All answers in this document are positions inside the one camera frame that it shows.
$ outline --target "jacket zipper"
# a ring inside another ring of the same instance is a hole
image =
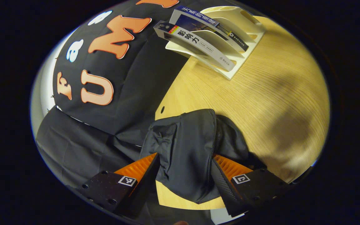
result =
[[[209,163],[208,163],[208,166],[207,166],[207,183],[209,184],[209,180],[210,180],[210,167],[211,167],[211,164],[212,164],[212,156],[213,156],[213,152],[215,150],[215,143],[216,143],[216,129],[217,129],[217,122],[216,122],[216,114],[215,112],[213,112],[214,114],[214,118],[215,118],[215,123],[214,123],[214,136],[213,136],[213,143],[212,143],[212,149],[210,151],[210,156],[209,156]]]

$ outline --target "book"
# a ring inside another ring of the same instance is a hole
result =
[[[216,47],[209,44],[198,35],[191,33],[189,30],[163,20],[159,21],[154,26],[154,30],[158,37],[164,38],[186,48],[213,65],[221,67],[227,71],[232,70],[235,66],[235,64]]]
[[[189,31],[210,30],[239,52],[248,49],[248,45],[234,32],[227,30],[214,19],[188,7],[179,6],[174,9],[169,22]]]

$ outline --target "wooden table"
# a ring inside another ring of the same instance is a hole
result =
[[[256,17],[267,31],[231,81],[190,57],[155,119],[212,108],[242,131],[267,169],[290,183],[319,156],[330,120],[322,72],[309,51],[280,25]],[[216,198],[196,204],[157,182],[159,203],[186,209],[224,208]]]

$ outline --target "white cartoon graphic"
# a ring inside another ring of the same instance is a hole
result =
[[[88,25],[93,25],[93,24],[97,24],[101,21],[103,21],[107,16],[109,16],[109,14],[112,13],[112,10],[111,11],[107,11],[107,12],[103,12],[101,14],[99,14],[98,16],[96,16],[93,20],[91,20]]]
[[[77,58],[77,54],[79,52],[79,49],[81,46],[83,46],[84,40],[75,41],[73,44],[69,47],[69,50],[67,50],[66,53],[66,59],[68,59],[71,62],[74,62]]]

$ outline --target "magazine rack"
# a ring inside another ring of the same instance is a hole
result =
[[[234,62],[235,67],[232,70],[227,71],[224,68],[220,68],[209,63],[200,55],[188,50],[186,46],[180,46],[171,41],[166,44],[166,49],[175,51],[188,58],[190,56],[196,57],[199,61],[205,63],[230,81],[259,43],[266,29],[262,23],[256,20],[256,18],[254,18],[251,14],[236,6],[210,7],[202,10],[201,13],[211,17],[224,27],[233,31],[249,46],[245,52],[238,52],[229,43],[212,31],[198,30],[192,32],[197,34],[199,37],[202,37],[225,54],[231,61]]]

